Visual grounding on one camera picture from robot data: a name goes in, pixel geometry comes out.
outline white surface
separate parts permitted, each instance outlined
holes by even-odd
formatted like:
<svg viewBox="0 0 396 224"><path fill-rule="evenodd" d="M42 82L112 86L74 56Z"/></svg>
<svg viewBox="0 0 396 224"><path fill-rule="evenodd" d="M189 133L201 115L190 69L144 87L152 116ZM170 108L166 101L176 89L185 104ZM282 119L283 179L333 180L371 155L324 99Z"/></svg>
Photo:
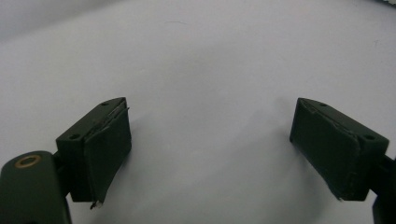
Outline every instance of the white surface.
<svg viewBox="0 0 396 224"><path fill-rule="evenodd" d="M4 0L0 164L125 96L133 155L74 223L372 223L289 143L297 97L396 151L396 10L372 0Z"/></svg>

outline white tabletop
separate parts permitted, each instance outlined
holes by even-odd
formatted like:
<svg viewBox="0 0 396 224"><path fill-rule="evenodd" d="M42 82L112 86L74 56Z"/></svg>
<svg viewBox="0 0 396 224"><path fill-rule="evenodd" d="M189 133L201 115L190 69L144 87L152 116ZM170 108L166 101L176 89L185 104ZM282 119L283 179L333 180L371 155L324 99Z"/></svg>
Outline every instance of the white tabletop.
<svg viewBox="0 0 396 224"><path fill-rule="evenodd" d="M297 97L396 156L396 7L375 0L3 0L0 165L127 98L132 155L74 223L373 223L289 142Z"/></svg>

